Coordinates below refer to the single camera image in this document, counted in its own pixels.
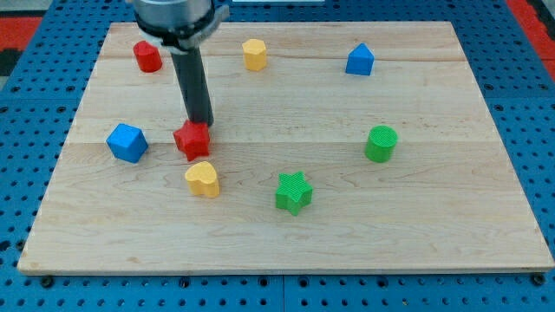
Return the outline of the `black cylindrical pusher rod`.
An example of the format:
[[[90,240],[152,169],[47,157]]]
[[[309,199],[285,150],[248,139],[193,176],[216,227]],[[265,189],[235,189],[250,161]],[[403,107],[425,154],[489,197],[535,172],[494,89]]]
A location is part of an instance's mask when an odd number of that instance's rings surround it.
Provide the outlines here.
[[[214,122],[212,104],[199,48],[189,49],[185,54],[172,54],[172,60],[188,119],[211,127]]]

